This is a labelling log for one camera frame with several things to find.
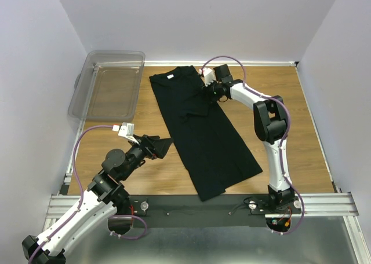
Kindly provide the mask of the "black t-shirt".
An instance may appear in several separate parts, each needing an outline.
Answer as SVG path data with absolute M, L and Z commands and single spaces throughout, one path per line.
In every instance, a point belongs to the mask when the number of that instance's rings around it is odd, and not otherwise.
M 210 103 L 193 66 L 150 77 L 160 112 L 202 201 L 262 172 L 218 103 Z

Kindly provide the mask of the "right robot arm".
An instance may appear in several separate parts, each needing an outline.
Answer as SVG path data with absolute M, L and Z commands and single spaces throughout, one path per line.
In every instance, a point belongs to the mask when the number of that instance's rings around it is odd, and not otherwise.
M 213 69 L 202 67 L 199 74 L 204 79 L 203 89 L 210 101 L 227 97 L 252 109 L 254 131 L 263 142 L 268 159 L 267 207 L 274 213 L 281 212 L 295 199 L 286 155 L 291 121 L 283 99 L 263 94 L 248 86 L 244 80 L 234 79 L 226 64 Z

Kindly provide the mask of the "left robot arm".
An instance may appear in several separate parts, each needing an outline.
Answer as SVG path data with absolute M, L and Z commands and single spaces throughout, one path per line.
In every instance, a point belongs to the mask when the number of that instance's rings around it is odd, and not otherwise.
M 27 236 L 22 248 L 28 263 L 65 263 L 66 256 L 104 220 L 124 214 L 130 195 L 122 185 L 146 159 L 163 159 L 172 138 L 135 135 L 130 149 L 112 149 L 78 201 L 56 223 L 38 236 Z

